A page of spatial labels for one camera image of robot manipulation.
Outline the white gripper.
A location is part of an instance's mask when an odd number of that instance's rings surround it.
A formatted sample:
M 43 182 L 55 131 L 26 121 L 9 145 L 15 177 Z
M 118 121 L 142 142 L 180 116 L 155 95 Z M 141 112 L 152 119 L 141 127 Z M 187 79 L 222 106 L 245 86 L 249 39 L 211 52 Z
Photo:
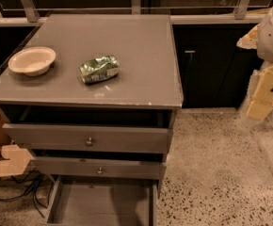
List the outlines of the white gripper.
M 257 34 L 257 55 L 272 63 L 258 72 L 258 82 L 249 96 L 246 117 L 263 121 L 273 109 L 273 7 L 260 22 Z

